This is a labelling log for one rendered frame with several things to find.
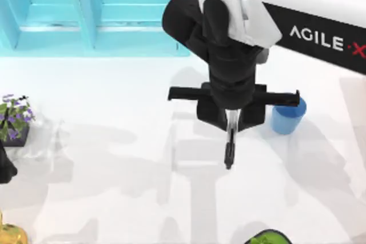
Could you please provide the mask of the gold trophy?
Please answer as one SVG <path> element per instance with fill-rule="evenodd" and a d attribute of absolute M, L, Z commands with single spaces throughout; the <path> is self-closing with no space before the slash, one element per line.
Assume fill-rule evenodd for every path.
<path fill-rule="evenodd" d="M 0 244 L 29 244 L 27 233 L 23 228 L 3 222 L 0 211 Z"/>

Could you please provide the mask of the blue cup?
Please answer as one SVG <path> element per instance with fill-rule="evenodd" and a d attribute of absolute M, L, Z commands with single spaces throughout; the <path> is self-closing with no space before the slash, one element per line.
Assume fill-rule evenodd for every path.
<path fill-rule="evenodd" d="M 277 134 L 292 134 L 307 111 L 307 104 L 300 97 L 297 106 L 274 106 L 270 120 L 271 128 Z"/>

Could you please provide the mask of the green plant in black pot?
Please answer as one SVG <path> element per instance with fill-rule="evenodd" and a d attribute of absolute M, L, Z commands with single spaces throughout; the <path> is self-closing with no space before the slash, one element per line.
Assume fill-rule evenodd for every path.
<path fill-rule="evenodd" d="M 251 237 L 244 244 L 293 244 L 282 232 L 275 229 L 265 229 Z"/>

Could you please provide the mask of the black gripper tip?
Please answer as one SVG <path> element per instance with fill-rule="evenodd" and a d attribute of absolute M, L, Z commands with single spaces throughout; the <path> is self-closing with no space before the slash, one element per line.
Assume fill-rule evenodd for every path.
<path fill-rule="evenodd" d="M 0 140 L 0 185 L 9 183 L 17 174 L 18 170 L 8 158 L 3 143 Z"/>

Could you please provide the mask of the purple flower plant pot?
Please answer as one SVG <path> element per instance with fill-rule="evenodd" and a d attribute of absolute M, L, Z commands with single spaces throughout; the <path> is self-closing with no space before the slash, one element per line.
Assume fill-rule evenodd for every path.
<path fill-rule="evenodd" d="M 4 147 L 24 147 L 35 120 L 28 97 L 6 94 L 0 100 L 0 142 Z"/>

